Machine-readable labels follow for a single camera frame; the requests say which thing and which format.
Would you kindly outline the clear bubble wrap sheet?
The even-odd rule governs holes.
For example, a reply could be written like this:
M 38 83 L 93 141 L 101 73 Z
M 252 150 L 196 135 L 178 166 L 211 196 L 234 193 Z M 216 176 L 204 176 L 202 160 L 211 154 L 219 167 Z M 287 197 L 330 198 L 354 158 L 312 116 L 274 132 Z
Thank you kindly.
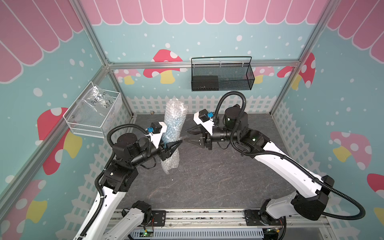
M 188 113 L 188 106 L 177 98 L 172 98 L 166 104 L 164 123 L 167 131 L 163 134 L 162 140 L 165 144 L 180 140 L 181 131 Z M 179 166 L 179 150 L 175 150 L 172 156 L 162 162 L 162 168 L 168 175 L 171 169 Z

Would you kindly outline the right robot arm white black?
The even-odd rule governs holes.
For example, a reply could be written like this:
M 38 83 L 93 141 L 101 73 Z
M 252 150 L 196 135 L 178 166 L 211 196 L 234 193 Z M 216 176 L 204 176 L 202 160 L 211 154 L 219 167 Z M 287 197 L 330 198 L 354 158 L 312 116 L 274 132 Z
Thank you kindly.
M 194 114 L 195 127 L 187 130 L 187 142 L 211 150 L 213 143 L 225 142 L 241 156 L 247 156 L 269 167 L 295 191 L 279 199 L 267 199 L 258 212 L 264 225 L 273 219 L 299 215 L 311 221 L 321 216 L 339 220 L 360 220 L 366 215 L 364 207 L 348 195 L 334 189 L 334 179 L 321 177 L 306 169 L 281 151 L 266 135 L 249 128 L 245 96 L 237 91 L 224 94 L 214 112 L 203 109 Z M 329 194 L 333 193 L 358 208 L 352 216 L 342 216 L 325 211 Z

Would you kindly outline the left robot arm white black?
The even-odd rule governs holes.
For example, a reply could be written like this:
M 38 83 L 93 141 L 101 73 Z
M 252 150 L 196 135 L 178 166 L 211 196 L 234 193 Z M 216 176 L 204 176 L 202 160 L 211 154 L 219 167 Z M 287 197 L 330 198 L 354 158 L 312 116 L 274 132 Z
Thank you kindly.
M 150 204 L 135 202 L 114 227 L 107 230 L 115 209 L 120 204 L 132 183 L 138 176 L 138 167 L 149 160 L 169 159 L 182 141 L 164 143 L 162 135 L 167 125 L 152 123 L 148 129 L 136 124 L 124 124 L 111 129 L 107 141 L 112 155 L 95 179 L 98 196 L 87 214 L 76 240 L 124 240 L 131 238 L 131 232 L 142 227 L 153 230 L 155 217 Z

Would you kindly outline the black box in basket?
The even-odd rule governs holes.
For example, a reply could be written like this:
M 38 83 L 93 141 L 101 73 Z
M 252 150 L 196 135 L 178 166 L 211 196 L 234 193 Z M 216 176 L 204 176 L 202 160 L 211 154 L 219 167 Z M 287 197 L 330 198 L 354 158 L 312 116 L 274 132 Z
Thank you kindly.
M 191 84 L 193 92 L 219 90 L 218 76 L 193 76 Z

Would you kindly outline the clear plastic bag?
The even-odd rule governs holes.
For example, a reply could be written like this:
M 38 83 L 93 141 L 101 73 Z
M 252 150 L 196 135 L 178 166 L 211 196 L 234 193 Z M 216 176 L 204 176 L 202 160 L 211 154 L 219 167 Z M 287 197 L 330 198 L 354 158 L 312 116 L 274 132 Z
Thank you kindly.
M 96 85 L 80 100 L 81 110 L 101 121 L 107 117 L 114 103 L 115 99 Z

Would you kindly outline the small green circuit board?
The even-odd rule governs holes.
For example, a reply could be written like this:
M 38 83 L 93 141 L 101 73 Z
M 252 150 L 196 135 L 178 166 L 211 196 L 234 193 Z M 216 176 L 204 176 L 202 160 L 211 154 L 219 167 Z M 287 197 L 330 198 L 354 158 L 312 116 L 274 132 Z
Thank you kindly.
M 154 236 L 153 230 L 140 230 L 139 237 L 140 238 L 152 238 Z

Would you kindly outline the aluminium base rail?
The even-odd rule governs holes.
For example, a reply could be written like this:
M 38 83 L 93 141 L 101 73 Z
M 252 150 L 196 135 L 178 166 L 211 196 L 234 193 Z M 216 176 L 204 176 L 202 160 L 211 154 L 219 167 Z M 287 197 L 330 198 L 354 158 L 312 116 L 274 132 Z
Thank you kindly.
M 107 230 L 114 227 L 123 219 L 122 209 L 115 210 L 107 225 Z M 208 229 L 208 228 L 267 228 L 281 227 L 272 226 L 248 226 L 245 217 L 246 209 L 163 209 L 155 211 L 166 211 L 165 225 L 155 227 L 162 229 Z M 287 228 L 330 228 L 331 225 L 326 217 L 320 217 L 317 221 L 311 221 L 299 215 L 286 217 Z

